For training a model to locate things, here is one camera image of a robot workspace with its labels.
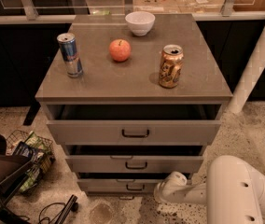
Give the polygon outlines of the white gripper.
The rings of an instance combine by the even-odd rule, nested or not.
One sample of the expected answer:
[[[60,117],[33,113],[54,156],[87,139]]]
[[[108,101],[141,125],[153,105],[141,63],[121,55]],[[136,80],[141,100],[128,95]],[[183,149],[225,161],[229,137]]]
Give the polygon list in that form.
[[[188,180],[181,173],[171,172],[154,188],[154,199],[158,203],[182,203]]]

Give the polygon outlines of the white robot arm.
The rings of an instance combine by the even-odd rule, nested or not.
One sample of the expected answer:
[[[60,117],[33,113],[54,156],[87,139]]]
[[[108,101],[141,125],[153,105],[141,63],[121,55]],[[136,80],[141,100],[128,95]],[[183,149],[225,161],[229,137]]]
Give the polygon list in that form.
[[[263,224],[265,175],[237,157],[224,155],[209,165],[203,184],[190,185],[179,172],[154,188],[159,203],[204,204],[208,224]]]

